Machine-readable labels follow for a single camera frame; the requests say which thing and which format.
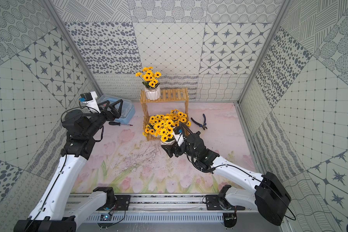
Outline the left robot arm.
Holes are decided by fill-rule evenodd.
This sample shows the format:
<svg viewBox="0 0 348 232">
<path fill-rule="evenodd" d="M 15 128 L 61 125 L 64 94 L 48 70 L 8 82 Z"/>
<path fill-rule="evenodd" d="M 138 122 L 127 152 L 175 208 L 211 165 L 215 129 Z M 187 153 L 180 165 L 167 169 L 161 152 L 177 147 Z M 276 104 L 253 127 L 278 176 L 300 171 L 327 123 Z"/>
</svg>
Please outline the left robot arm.
<svg viewBox="0 0 348 232">
<path fill-rule="evenodd" d="M 77 106 L 61 115 L 61 125 L 67 133 L 58 167 L 29 217 L 16 223 L 15 232 L 75 232 L 94 211 L 101 207 L 111 209 L 116 202 L 112 187 L 98 187 L 89 198 L 65 213 L 72 187 L 97 143 L 94 135 L 104 132 L 106 122 L 120 118 L 123 106 L 122 99 L 102 103 L 87 101 L 85 97 L 80 100 L 90 112 Z"/>
</svg>

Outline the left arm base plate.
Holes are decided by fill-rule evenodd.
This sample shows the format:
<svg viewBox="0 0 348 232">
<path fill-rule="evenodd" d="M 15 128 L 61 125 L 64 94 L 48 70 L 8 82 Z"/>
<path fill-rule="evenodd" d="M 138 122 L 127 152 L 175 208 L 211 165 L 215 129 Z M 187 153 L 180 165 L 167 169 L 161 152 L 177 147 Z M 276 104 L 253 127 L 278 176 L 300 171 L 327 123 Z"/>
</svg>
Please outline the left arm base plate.
<svg viewBox="0 0 348 232">
<path fill-rule="evenodd" d="M 131 195 L 115 195 L 112 187 L 97 187 L 93 192 L 106 193 L 106 202 L 103 206 L 97 209 L 98 211 L 125 211 L 129 208 Z"/>
</svg>

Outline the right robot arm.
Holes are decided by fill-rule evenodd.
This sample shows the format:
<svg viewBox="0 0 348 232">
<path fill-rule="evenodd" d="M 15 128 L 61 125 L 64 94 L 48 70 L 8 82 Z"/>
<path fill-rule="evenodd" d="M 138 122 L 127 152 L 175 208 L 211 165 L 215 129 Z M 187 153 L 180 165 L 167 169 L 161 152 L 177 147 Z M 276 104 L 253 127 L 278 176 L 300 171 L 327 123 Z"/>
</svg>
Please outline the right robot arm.
<svg viewBox="0 0 348 232">
<path fill-rule="evenodd" d="M 180 128 L 165 131 L 161 134 L 161 147 L 169 157 L 186 155 L 198 171 L 222 176 L 246 190 L 242 194 L 236 188 L 225 185 L 218 199 L 220 206 L 226 210 L 232 206 L 257 210 L 275 226 L 280 226 L 286 213 L 291 211 L 289 205 L 292 199 L 275 174 L 260 174 L 233 164 L 206 148 L 199 132 L 185 136 Z"/>
</svg>

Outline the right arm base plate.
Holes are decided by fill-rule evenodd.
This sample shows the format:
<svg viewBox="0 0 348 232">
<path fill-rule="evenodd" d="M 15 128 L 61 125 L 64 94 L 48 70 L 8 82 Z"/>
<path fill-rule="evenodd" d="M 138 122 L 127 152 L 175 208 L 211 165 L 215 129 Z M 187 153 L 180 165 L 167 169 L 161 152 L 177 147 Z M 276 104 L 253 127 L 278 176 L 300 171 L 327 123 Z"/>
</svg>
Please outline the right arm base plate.
<svg viewBox="0 0 348 232">
<path fill-rule="evenodd" d="M 232 206 L 225 198 L 226 192 L 231 188 L 231 185 L 222 187 L 218 195 L 206 195 L 204 203 L 209 211 L 215 210 L 245 210 L 243 206 Z"/>
</svg>

